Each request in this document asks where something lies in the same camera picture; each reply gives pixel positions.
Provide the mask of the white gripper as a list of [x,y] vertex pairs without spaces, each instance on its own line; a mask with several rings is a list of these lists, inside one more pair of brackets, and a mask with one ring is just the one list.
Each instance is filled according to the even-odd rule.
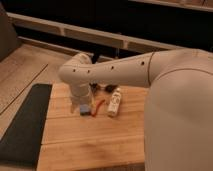
[[81,105],[88,105],[91,109],[92,93],[88,83],[86,84],[72,84],[70,88],[70,99],[72,102],[71,111],[80,113]]

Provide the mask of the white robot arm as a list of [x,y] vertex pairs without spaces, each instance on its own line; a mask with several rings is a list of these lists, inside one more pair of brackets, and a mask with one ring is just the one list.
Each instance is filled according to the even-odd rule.
[[71,99],[91,83],[149,89],[144,106],[146,171],[213,171],[213,54],[200,49],[151,52],[93,64],[79,53],[59,69]]

